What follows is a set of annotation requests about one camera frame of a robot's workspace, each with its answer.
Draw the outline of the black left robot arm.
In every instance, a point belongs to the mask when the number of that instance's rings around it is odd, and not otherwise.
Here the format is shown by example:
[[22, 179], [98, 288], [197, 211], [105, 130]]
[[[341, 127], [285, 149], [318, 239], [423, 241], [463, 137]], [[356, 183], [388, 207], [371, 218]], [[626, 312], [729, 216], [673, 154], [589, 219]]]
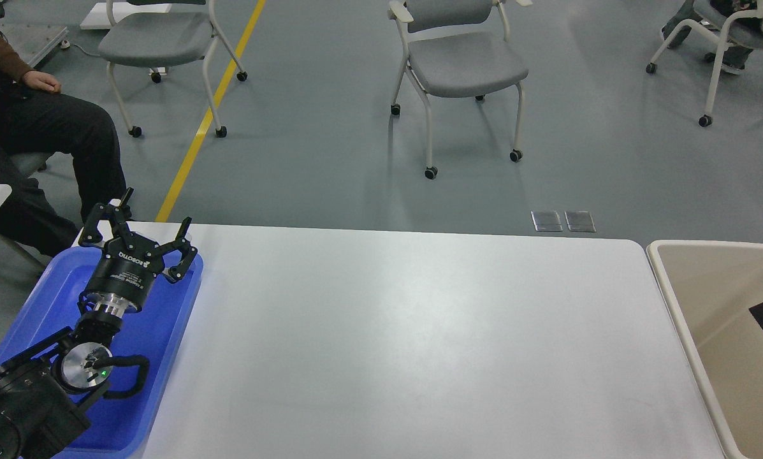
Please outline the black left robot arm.
[[87, 412], [102, 399], [145, 389], [153, 361], [119, 355], [111, 346], [126, 314], [142, 310], [159, 277], [185, 279], [198, 250], [186, 217], [169, 243], [130, 230], [124, 205], [96, 204], [78, 239], [101, 257], [78, 294], [79, 316], [0, 364], [0, 458], [51, 458], [91, 426]]

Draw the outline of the person's hand on lap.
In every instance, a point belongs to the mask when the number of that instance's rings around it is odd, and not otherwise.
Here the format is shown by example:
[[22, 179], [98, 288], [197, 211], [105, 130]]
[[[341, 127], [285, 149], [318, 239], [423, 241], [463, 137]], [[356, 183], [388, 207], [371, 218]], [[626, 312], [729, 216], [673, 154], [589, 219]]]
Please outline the person's hand on lap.
[[46, 91], [51, 94], [61, 93], [61, 83], [53, 75], [37, 70], [26, 72], [20, 81], [28, 88], [37, 91]]

